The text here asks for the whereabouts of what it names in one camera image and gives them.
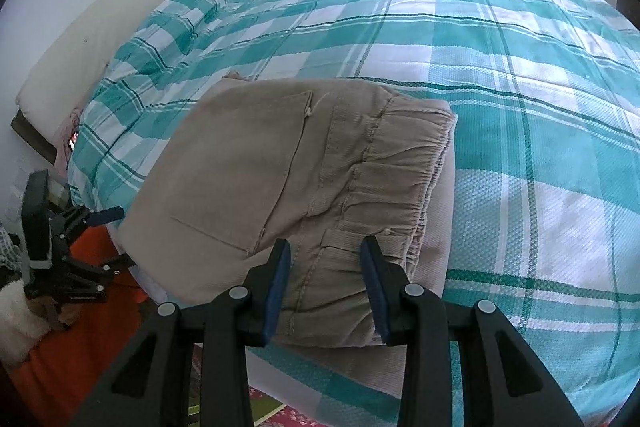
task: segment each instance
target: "person's hand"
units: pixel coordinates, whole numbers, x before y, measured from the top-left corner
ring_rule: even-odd
[[[53,299],[53,297],[36,297],[34,299],[27,299],[27,306],[31,313],[38,317],[42,317],[43,319],[47,318],[47,305],[55,306],[56,304],[58,303]],[[58,314],[59,322],[70,326],[78,320],[81,309],[82,304],[63,304],[62,308],[60,308],[60,313]]]

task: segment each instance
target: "white sleeve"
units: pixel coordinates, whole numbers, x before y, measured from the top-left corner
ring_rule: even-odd
[[[22,280],[0,290],[0,362],[10,369],[27,358],[31,347],[50,330],[46,319],[31,313]]]

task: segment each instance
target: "teal and white checkered blanket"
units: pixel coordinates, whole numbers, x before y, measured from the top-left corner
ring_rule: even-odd
[[[640,376],[639,52],[603,0],[167,0],[107,67],[69,181],[77,202],[128,208],[229,69],[443,98],[459,116],[444,297],[495,301],[593,419]],[[396,420],[392,397],[257,354],[318,394],[320,421]]]

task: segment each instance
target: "silver screw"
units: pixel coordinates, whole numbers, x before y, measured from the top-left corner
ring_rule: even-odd
[[[249,290],[244,286],[234,286],[229,290],[229,297],[232,299],[244,299],[249,295]]]
[[[168,317],[175,312],[175,304],[172,302],[163,302],[158,306],[158,315],[161,317]]]
[[[404,293],[412,297],[418,297],[424,293],[424,288],[416,283],[408,284],[404,287]]]
[[[490,300],[482,299],[481,301],[478,301],[478,309],[482,313],[493,313],[495,312],[495,304]]]

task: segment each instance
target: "orange pants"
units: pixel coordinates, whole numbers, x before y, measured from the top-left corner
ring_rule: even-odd
[[[105,227],[87,229],[72,245],[76,259],[99,265],[115,257]],[[146,298],[125,270],[107,289],[107,302],[85,304],[67,331],[50,331],[11,373],[26,406],[42,427],[64,427],[140,325]]]

